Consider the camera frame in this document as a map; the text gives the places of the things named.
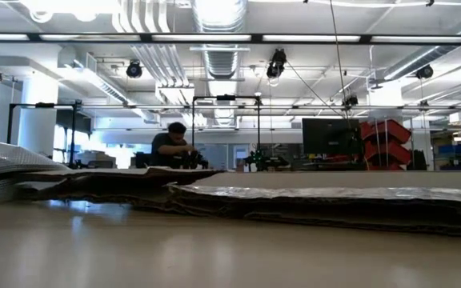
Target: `black hair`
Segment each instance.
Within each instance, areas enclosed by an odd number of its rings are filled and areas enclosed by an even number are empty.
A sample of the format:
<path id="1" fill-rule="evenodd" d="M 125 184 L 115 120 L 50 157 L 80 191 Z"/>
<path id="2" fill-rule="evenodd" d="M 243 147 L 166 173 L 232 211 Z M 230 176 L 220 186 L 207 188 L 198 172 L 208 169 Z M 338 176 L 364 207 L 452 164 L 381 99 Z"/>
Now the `black hair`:
<path id="1" fill-rule="evenodd" d="M 168 126 L 169 133 L 184 134 L 186 133 L 186 127 L 179 122 L 173 122 Z"/>

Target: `silver ductwork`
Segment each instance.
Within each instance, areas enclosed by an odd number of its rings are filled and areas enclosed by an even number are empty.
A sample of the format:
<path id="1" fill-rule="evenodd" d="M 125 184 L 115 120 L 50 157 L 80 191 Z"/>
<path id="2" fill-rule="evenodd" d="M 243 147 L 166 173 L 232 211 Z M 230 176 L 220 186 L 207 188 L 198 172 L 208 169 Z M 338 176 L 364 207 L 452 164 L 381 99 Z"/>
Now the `silver ductwork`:
<path id="1" fill-rule="evenodd" d="M 385 70 L 381 78 L 387 81 L 399 79 L 425 67 L 434 60 L 441 58 L 458 48 L 459 46 L 436 46 L 433 48 L 422 48 L 413 53 L 411 56 Z"/>
<path id="2" fill-rule="evenodd" d="M 247 0 L 192 0 L 193 16 L 198 32 L 201 33 L 241 33 L 247 15 Z M 238 48 L 237 45 L 205 45 L 209 51 L 203 52 L 207 77 L 216 81 L 209 82 L 212 96 L 236 94 L 237 82 L 225 81 L 236 77 L 239 67 L 239 52 L 210 51 L 210 48 Z M 219 124 L 228 124 L 234 117 L 234 111 L 215 110 Z"/>

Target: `computer monitor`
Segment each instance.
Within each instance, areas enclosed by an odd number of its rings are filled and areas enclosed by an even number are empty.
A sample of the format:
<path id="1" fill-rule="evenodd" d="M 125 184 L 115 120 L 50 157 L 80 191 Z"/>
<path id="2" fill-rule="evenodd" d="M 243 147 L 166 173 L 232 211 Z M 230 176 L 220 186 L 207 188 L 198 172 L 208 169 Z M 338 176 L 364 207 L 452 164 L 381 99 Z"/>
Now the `computer monitor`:
<path id="1" fill-rule="evenodd" d="M 303 153 L 359 154 L 360 126 L 357 119 L 302 119 Z"/>

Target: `dark t-shirt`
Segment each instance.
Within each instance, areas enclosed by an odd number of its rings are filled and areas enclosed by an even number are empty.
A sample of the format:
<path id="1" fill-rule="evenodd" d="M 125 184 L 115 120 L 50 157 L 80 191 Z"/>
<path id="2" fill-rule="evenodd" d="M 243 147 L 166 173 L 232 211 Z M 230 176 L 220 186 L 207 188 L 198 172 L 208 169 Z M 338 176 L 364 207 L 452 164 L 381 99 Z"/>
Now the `dark t-shirt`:
<path id="1" fill-rule="evenodd" d="M 172 168 L 178 168 L 176 167 L 176 162 L 180 162 L 179 160 L 176 161 L 176 158 L 178 158 L 178 156 L 176 157 L 175 155 L 162 155 L 158 152 L 159 147 L 163 145 L 183 146 L 186 145 L 186 141 L 183 141 L 183 143 L 178 144 L 174 142 L 174 140 L 172 140 L 170 136 L 168 136 L 168 133 L 157 134 L 154 137 L 154 140 L 152 140 L 152 158 L 150 160 L 150 164 L 152 166 L 169 166 Z"/>

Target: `stacked red bin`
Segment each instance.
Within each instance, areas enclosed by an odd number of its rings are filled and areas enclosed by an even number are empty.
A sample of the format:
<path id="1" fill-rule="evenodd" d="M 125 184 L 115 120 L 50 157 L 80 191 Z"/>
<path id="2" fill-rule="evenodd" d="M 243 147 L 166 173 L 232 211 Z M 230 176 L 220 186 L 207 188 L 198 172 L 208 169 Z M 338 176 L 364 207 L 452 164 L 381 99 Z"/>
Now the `stacked red bin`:
<path id="1" fill-rule="evenodd" d="M 410 162 L 410 151 L 402 144 L 408 142 L 411 133 L 396 121 L 363 122 L 360 129 L 369 170 L 402 170 L 401 165 Z"/>

